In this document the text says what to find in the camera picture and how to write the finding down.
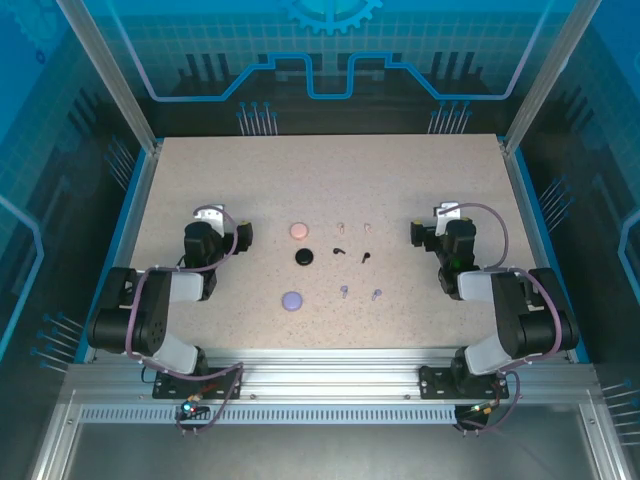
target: small purple object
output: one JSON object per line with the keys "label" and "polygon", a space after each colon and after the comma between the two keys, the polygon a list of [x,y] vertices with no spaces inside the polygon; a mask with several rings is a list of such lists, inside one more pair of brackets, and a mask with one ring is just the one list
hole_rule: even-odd
{"label": "small purple object", "polygon": [[289,312],[295,312],[302,307],[302,295],[298,292],[287,292],[282,296],[282,306]]}

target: blue edge trim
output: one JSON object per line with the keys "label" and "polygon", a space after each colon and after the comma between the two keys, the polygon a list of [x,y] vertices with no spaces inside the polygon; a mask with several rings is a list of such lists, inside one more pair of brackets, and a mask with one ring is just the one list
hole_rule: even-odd
{"label": "blue edge trim", "polygon": [[[531,209],[533,210],[533,216],[536,221],[536,226],[538,227],[538,231],[540,232],[540,238],[542,238],[542,247],[544,248],[547,259],[549,260],[549,266],[558,276],[558,280],[560,281],[560,285],[562,286],[562,291],[569,301],[569,306],[573,310],[573,305],[571,304],[571,298],[569,297],[567,285],[564,283],[564,278],[562,276],[562,272],[560,271],[560,264],[558,263],[556,252],[554,252],[553,250],[551,237],[549,236],[549,231],[547,230],[547,226],[544,223],[544,217],[542,216],[542,210],[540,209],[540,204],[538,203],[538,197],[536,196],[536,192],[533,188],[533,182],[531,181],[531,176],[529,175],[529,170],[527,169],[527,165],[524,161],[524,156],[522,155],[520,148],[516,149],[515,157],[516,161],[518,162],[520,173],[522,174],[524,186],[527,189],[527,197],[529,199],[529,202],[531,203]],[[587,350],[584,346],[584,342],[582,341],[582,335],[580,336],[580,341],[578,342],[578,346],[576,347],[576,355],[578,356],[578,361],[580,363],[589,363],[589,355],[587,355]]]}
{"label": "blue edge trim", "polygon": [[120,209],[120,215],[118,216],[118,223],[116,223],[116,229],[113,232],[113,237],[111,237],[109,250],[107,251],[107,256],[104,260],[104,266],[102,267],[100,278],[98,279],[98,285],[96,285],[96,293],[93,295],[93,300],[91,301],[91,307],[89,308],[89,314],[87,315],[84,326],[84,334],[80,338],[80,344],[78,345],[78,349],[76,350],[74,363],[84,363],[84,357],[87,354],[87,350],[89,349],[89,343],[87,342],[86,335],[87,326],[89,325],[89,319],[91,318],[91,315],[93,315],[93,311],[96,308],[96,303],[98,303],[98,298],[102,293],[102,287],[104,286],[104,282],[107,279],[107,273],[109,273],[109,270],[111,269],[111,267],[113,267],[113,262],[116,259],[116,253],[118,252],[118,247],[120,246],[120,241],[122,240],[122,234],[124,233],[124,226],[127,223],[127,217],[129,216],[129,211],[131,210],[133,196],[135,195],[136,189],[138,188],[138,182],[140,181],[140,174],[142,173],[142,167],[144,166],[146,155],[147,154],[144,149],[140,149],[138,160],[136,161],[136,167],[133,169],[133,175],[131,176],[131,181],[129,182],[127,194],[124,197],[124,202],[122,202],[122,208]]}
{"label": "blue edge trim", "polygon": [[[531,176],[529,175],[529,170],[524,161],[524,157],[522,156],[522,152],[518,148],[516,150],[516,161],[518,162],[518,168],[522,174],[522,179],[524,180],[525,188],[527,190],[527,196],[529,201],[531,202],[531,207],[533,209],[533,215],[535,217],[536,225],[538,230],[540,231],[540,237],[542,238],[542,244],[549,260],[549,266],[553,269],[553,271],[558,276],[560,280],[560,285],[562,286],[562,290],[564,294],[569,299],[569,293],[567,291],[567,286],[564,283],[564,278],[562,277],[562,273],[560,272],[560,265],[558,264],[558,259],[556,258],[556,254],[553,251],[553,246],[551,245],[551,237],[549,237],[549,232],[547,231],[547,227],[544,223],[542,217],[542,211],[540,210],[540,204],[538,203],[538,199],[536,197],[535,190],[533,189],[533,183],[531,182]],[[102,287],[104,286],[104,282],[107,278],[107,273],[109,269],[113,266],[113,262],[115,260],[116,252],[118,251],[118,246],[120,244],[120,240],[122,238],[122,234],[124,232],[124,226],[127,221],[127,217],[129,215],[129,210],[131,209],[131,204],[133,202],[133,195],[135,194],[136,188],[138,187],[138,181],[140,180],[140,173],[142,172],[142,167],[145,160],[145,152],[144,150],[140,151],[140,155],[138,156],[138,161],[136,162],[136,168],[133,172],[133,177],[129,184],[129,189],[127,191],[127,195],[125,196],[124,202],[122,204],[122,209],[120,210],[120,216],[118,217],[118,223],[116,224],[116,230],[111,239],[111,244],[109,245],[109,251],[107,252],[107,257],[104,262],[104,267],[102,268],[102,273],[100,274],[100,279],[98,280],[98,285],[96,286],[96,293],[93,297],[93,301],[91,302],[91,308],[89,309],[89,315],[87,316],[87,324],[91,315],[93,314],[93,310],[95,309],[96,303],[98,302],[98,297],[102,292]],[[80,345],[78,346],[78,350],[76,352],[75,363],[83,363],[84,357],[89,348],[89,344],[87,343],[87,336],[83,335],[80,340]],[[582,337],[580,337],[580,342],[576,347],[576,354],[578,356],[578,360],[581,363],[588,363],[589,356],[587,355],[587,351],[584,347],[584,342],[582,341]]]}

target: pink round disk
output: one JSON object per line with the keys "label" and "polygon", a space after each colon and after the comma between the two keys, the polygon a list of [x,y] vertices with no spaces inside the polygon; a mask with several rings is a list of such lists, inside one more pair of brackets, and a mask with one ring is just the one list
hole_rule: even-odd
{"label": "pink round disk", "polygon": [[304,240],[309,235],[309,227],[307,227],[304,223],[294,223],[291,225],[291,230],[289,233],[296,240]]}

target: speckled tabletop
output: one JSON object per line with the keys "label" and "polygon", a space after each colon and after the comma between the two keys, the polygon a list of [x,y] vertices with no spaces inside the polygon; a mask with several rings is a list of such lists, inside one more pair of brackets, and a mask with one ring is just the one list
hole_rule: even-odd
{"label": "speckled tabletop", "polygon": [[[451,300],[435,255],[409,243],[411,220],[433,222],[433,207],[452,200],[500,212],[511,240],[505,264],[534,266],[493,135],[168,138],[131,265],[175,265],[194,208],[223,203],[252,222],[253,246],[218,269],[208,301],[171,305],[169,329],[185,340],[220,348],[466,345],[495,331],[493,307]],[[478,229],[478,265],[495,262],[498,222],[481,210],[464,215]],[[309,226],[306,240],[289,236],[294,222]],[[302,247],[315,255],[309,266],[294,260]],[[336,247],[346,255],[334,255]],[[382,295],[372,301],[376,289]],[[304,298],[297,312],[281,306],[290,290]]]}

